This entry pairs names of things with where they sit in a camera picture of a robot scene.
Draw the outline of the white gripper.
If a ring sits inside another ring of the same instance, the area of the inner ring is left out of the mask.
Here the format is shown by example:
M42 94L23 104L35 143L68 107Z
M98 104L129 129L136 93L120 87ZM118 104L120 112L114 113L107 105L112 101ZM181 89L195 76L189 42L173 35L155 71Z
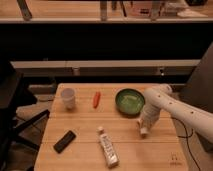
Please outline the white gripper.
M141 127L147 127L148 131L150 132L151 128L154 126L155 123L156 123L155 117L142 116L138 119L139 131Z

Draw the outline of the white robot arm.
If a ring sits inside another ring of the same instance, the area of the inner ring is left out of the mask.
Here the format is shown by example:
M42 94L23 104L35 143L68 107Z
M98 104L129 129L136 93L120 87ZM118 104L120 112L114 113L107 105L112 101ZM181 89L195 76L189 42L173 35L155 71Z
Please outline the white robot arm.
M145 105L138 120L140 134L148 135L159 119L160 111L165 110L213 143L213 114L174 99L172 93L173 90L168 84L155 85L144 90Z

